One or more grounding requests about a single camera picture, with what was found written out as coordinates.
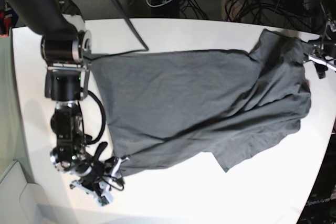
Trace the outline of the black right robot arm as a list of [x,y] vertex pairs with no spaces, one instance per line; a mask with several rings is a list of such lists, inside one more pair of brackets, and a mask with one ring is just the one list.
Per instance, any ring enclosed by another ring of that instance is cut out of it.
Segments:
[[47,65],[45,97],[56,104],[50,120],[57,138],[50,158],[55,167],[96,184],[108,173],[99,156],[105,142],[84,130],[79,101],[92,96],[88,90],[90,32],[68,22],[56,0],[7,0],[23,23],[41,35],[41,56]]

